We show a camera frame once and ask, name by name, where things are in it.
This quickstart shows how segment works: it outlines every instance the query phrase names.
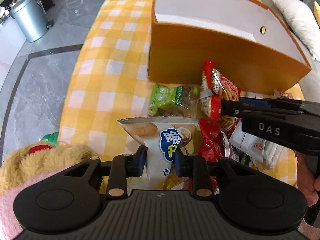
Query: flower pot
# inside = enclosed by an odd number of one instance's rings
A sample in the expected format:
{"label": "flower pot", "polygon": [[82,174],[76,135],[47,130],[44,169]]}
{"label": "flower pot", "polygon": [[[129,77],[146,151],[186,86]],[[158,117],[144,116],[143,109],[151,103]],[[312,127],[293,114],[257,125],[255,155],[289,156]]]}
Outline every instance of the flower pot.
{"label": "flower pot", "polygon": [[41,0],[41,3],[45,11],[55,5],[52,0]]}

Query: trash can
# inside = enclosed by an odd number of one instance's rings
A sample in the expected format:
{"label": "trash can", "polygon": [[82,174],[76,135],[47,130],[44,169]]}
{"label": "trash can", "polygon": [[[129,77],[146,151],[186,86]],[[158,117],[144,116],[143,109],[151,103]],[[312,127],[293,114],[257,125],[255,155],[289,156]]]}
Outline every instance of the trash can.
{"label": "trash can", "polygon": [[38,40],[48,31],[48,19],[40,0],[20,0],[11,13],[29,42]]}

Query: yellow checkered tablecloth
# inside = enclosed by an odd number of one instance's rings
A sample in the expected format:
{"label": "yellow checkered tablecloth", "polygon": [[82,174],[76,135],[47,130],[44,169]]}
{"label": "yellow checkered tablecloth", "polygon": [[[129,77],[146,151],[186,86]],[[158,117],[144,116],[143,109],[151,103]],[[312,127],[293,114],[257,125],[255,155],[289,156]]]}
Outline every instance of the yellow checkered tablecloth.
{"label": "yellow checkered tablecloth", "polygon": [[[147,115],[152,2],[106,0],[101,6],[70,80],[60,144],[85,143],[102,161],[137,149],[116,120]],[[298,85],[292,91],[302,98]],[[295,169],[292,151],[285,150],[271,175],[293,184]]]}

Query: marble floor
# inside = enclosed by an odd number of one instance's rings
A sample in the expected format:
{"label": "marble floor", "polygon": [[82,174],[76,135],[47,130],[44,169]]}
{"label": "marble floor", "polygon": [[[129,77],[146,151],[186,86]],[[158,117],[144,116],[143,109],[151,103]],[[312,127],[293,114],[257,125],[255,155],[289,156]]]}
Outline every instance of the marble floor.
{"label": "marble floor", "polygon": [[38,41],[23,45],[0,91],[2,160],[10,151],[59,130],[69,79],[104,2],[53,1],[56,5],[47,16],[54,26]]}

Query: cardboard box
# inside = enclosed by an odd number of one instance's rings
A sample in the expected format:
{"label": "cardboard box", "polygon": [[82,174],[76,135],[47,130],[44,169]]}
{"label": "cardboard box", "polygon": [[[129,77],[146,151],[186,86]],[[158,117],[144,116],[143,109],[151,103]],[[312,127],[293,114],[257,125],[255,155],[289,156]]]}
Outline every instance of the cardboard box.
{"label": "cardboard box", "polygon": [[263,94],[285,91],[311,70],[288,28],[258,0],[154,0],[149,79],[200,84],[206,60],[241,90]]}

